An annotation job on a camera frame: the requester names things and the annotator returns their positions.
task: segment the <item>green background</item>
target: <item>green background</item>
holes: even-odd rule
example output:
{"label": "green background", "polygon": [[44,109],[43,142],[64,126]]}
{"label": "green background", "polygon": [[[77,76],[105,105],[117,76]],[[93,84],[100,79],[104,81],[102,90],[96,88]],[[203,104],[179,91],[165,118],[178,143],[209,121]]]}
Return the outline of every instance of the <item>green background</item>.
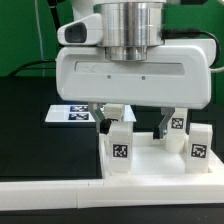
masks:
{"label": "green background", "polygon": [[[45,59],[54,59],[59,47],[53,20],[46,0],[39,0],[40,24]],[[73,21],[70,0],[58,5],[61,24]],[[202,6],[168,5],[167,28],[200,28],[215,34],[224,48],[224,6],[209,0]],[[34,0],[0,0],[0,76],[6,76],[18,66],[40,60]],[[224,51],[216,67],[224,65]],[[42,75],[41,71],[23,71],[22,75]],[[55,76],[55,71],[46,75]],[[213,74],[213,99],[224,107],[224,73]]]}

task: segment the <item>silver metal cylinder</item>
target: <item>silver metal cylinder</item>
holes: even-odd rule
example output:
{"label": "silver metal cylinder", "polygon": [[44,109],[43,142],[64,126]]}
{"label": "silver metal cylinder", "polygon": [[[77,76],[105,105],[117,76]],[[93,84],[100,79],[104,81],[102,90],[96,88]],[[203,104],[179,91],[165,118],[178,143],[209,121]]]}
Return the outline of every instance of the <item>silver metal cylinder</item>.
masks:
{"label": "silver metal cylinder", "polygon": [[145,60],[148,46],[161,45],[163,3],[116,3],[100,5],[106,58]]}

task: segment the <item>black table surface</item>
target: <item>black table surface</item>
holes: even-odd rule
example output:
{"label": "black table surface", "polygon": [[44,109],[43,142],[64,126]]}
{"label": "black table surface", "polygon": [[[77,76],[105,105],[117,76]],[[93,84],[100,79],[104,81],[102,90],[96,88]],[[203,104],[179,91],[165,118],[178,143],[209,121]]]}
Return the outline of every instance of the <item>black table surface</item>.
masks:
{"label": "black table surface", "polygon": [[[0,78],[0,90],[0,181],[101,178],[96,129],[93,125],[51,126],[44,122],[50,105],[65,103],[57,95],[55,78]],[[135,126],[137,131],[150,129],[141,124],[144,115],[154,114],[155,118],[160,119],[159,111],[156,111],[156,115],[151,109],[143,107],[134,107],[134,111],[137,120],[140,120],[139,125]],[[217,119],[210,118],[209,111],[213,115],[217,113],[213,117],[222,120],[223,111],[214,104],[201,111],[201,114],[191,111],[190,119],[206,120],[208,123],[212,121],[216,132],[218,128],[221,130],[219,133],[222,132],[222,125],[219,127]],[[213,145],[222,157],[222,142],[217,141]],[[0,212],[1,223],[213,224],[224,223],[224,205],[10,211]]]}

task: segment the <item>black cable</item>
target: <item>black cable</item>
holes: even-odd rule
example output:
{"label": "black cable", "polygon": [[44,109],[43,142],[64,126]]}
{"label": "black cable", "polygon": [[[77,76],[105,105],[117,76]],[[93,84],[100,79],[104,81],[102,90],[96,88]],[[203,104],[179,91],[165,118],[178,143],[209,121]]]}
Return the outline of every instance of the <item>black cable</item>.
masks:
{"label": "black cable", "polygon": [[177,39],[177,38],[183,38],[183,37],[198,38],[201,35],[210,37],[215,41],[216,56],[215,56],[215,60],[214,60],[213,64],[211,65],[211,66],[213,66],[217,63],[217,61],[219,60],[220,55],[221,55],[221,45],[215,35],[207,32],[207,31],[202,31],[199,29],[186,29],[186,30],[174,29],[174,30],[163,30],[162,31],[162,39]]}
{"label": "black cable", "polygon": [[181,5],[204,5],[208,0],[181,0]]}
{"label": "black cable", "polygon": [[55,27],[55,30],[57,32],[57,30],[60,28],[60,21],[59,21],[59,17],[58,17],[58,11],[57,11],[57,8],[56,7],[50,7],[51,9],[51,15],[53,17],[53,20],[54,20],[54,27]]}
{"label": "black cable", "polygon": [[34,61],[34,62],[30,62],[30,63],[26,63],[22,66],[20,66],[19,68],[15,69],[14,71],[10,72],[7,76],[8,77],[14,77],[16,76],[16,74],[18,72],[20,72],[21,70],[43,70],[43,69],[54,69],[54,68],[27,68],[29,66],[32,66],[32,65],[38,65],[38,64],[46,64],[46,63],[55,63],[56,61],[55,60],[52,60],[52,59],[48,59],[48,60],[40,60],[40,61]]}

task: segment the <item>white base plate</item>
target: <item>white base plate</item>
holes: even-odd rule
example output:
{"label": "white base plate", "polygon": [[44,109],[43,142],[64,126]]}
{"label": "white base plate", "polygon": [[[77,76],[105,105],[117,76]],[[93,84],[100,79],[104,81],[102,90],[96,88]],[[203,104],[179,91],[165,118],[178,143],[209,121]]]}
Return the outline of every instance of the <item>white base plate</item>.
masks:
{"label": "white base plate", "polygon": [[136,133],[131,172],[111,176],[104,140],[102,180],[0,183],[0,210],[224,203],[224,165],[213,152],[209,173],[185,174],[183,154],[165,152],[152,133]]}

